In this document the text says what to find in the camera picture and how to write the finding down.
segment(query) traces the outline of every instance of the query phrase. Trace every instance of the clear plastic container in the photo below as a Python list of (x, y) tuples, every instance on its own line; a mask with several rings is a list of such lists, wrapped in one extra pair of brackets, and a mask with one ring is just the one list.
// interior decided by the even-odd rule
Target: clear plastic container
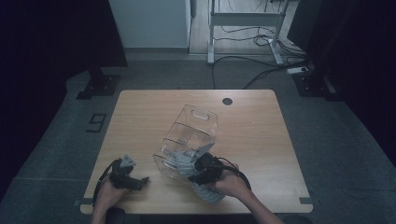
[(163, 139), (161, 149), (153, 158), (158, 170), (172, 178), (188, 182), (177, 171), (173, 152), (197, 151), (200, 147), (214, 144), (218, 128), (218, 116), (201, 107), (184, 105), (177, 120)]

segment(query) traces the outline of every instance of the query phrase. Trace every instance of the power cord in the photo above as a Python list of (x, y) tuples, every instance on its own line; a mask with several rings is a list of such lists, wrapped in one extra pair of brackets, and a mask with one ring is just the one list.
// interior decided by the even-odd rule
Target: power cord
[[(255, 43), (257, 46), (259, 46), (259, 47), (263, 47), (263, 46), (269, 45), (269, 43), (268, 43), (268, 38), (269, 38), (269, 36), (266, 35), (266, 34), (264, 34), (264, 35), (261, 35), (261, 34), (260, 34), (260, 29), (267, 30), (267, 32), (268, 32), (268, 31), (271, 31), (271, 30), (268, 29), (268, 28), (261, 27), (261, 26), (252, 26), (252, 27), (246, 27), (246, 28), (241, 28), (241, 29), (237, 29), (237, 30), (227, 31), (227, 30), (225, 30), (225, 29), (221, 26), (221, 29), (222, 29), (223, 32), (225, 32), (225, 33), (234, 33), (234, 32), (239, 32), (239, 31), (244, 31), (244, 30), (249, 30), (249, 29), (257, 29), (257, 34), (256, 34), (255, 36), (253, 36), (253, 37), (239, 38), (239, 39), (236, 39), (236, 38), (228, 38), (228, 37), (223, 37), (223, 38), (215, 38), (215, 37), (214, 37), (214, 38), (213, 38), (214, 40), (244, 41), (244, 40), (253, 39), (254, 43)], [(266, 44), (260, 44), (260, 43), (259, 43), (259, 40), (264, 40), (264, 41), (266, 41)]]
[(259, 5), (254, 9), (254, 12), (256, 12), (256, 11), (257, 11), (257, 8), (259, 8), (259, 6), (261, 6), (261, 5), (262, 5), (262, 0), (260, 0)]
[(288, 65), (278, 65), (278, 64), (272, 64), (272, 63), (265, 63), (265, 62), (261, 62), (255, 59), (251, 59), (251, 58), (247, 58), (247, 57), (240, 57), (240, 56), (225, 56), (222, 58), (219, 58), (217, 60), (215, 60), (215, 62), (212, 64), (212, 82), (213, 82), (213, 90), (216, 89), (216, 79), (215, 79), (215, 65), (217, 63), (219, 63), (220, 61), (224, 60), (224, 59), (230, 59), (230, 58), (235, 58), (235, 59), (243, 59), (243, 60), (249, 60), (249, 61), (253, 61), (255, 63), (261, 63), (267, 66), (271, 66), (274, 67), (273, 69), (269, 69), (269, 70), (265, 70), (263, 72), (260, 72), (257, 76), (255, 76), (253, 79), (251, 79), (249, 81), (249, 83), (247, 85), (245, 85), (244, 88), (242, 88), (242, 90), (246, 90), (248, 89), (251, 85), (253, 85), (257, 80), (259, 79), (265, 79), (269, 74), (276, 72), (276, 71), (280, 71), (283, 69), (288, 69), (288, 68), (292, 68), (295, 66), (302, 66), (302, 65), (306, 65), (309, 63), (309, 60), (304, 59), (301, 62), (297, 62), (297, 63), (290, 63)]

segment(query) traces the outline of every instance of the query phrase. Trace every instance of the table top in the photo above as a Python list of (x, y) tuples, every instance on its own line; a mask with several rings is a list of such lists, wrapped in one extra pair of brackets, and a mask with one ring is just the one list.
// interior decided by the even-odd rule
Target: table top
[[(222, 100), (230, 98), (231, 105)], [(268, 90), (123, 91), (115, 107), (84, 198), (92, 198), (97, 180), (115, 159), (127, 154), (137, 165), (133, 178), (149, 176), (141, 191), (127, 194), (117, 205), (130, 214), (244, 214), (232, 197), (206, 203), (181, 181), (161, 175), (152, 155), (184, 105), (218, 115), (214, 156), (237, 163), (252, 191), (274, 213), (309, 213), (301, 203), (309, 194), (276, 95)], [(92, 212), (82, 204), (84, 214)]]

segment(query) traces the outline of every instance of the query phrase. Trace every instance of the black stand base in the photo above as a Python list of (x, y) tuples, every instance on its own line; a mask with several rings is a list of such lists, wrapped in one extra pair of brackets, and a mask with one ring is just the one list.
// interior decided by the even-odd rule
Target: black stand base
[(329, 79), (321, 81), (310, 75), (294, 75), (294, 83), (301, 97), (324, 97), (328, 101), (341, 101)]
[(290, 215), (283, 218), (285, 224), (312, 224), (312, 221), (307, 217), (299, 215)]
[(90, 100), (93, 96), (112, 96), (119, 85), (120, 76), (118, 75), (106, 75), (101, 78), (101, 82), (95, 82), (93, 85), (92, 78), (88, 82), (87, 87), (84, 91), (81, 91), (77, 100)]
[(106, 213), (106, 224), (123, 224), (125, 211), (120, 208), (112, 207)]

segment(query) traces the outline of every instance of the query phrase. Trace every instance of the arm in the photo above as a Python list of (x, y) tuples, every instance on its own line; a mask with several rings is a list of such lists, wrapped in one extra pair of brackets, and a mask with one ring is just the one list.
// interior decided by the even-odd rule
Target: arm
[(128, 189), (114, 188), (107, 175), (102, 182), (93, 208), (91, 224), (105, 224), (107, 210), (114, 206), (127, 192), (129, 192)]
[(260, 224), (281, 224), (283, 223), (275, 216), (256, 195), (248, 189), (245, 182), (236, 174), (224, 171), (220, 180), (208, 185), (215, 191), (220, 191), (225, 195), (235, 197), (243, 203)]

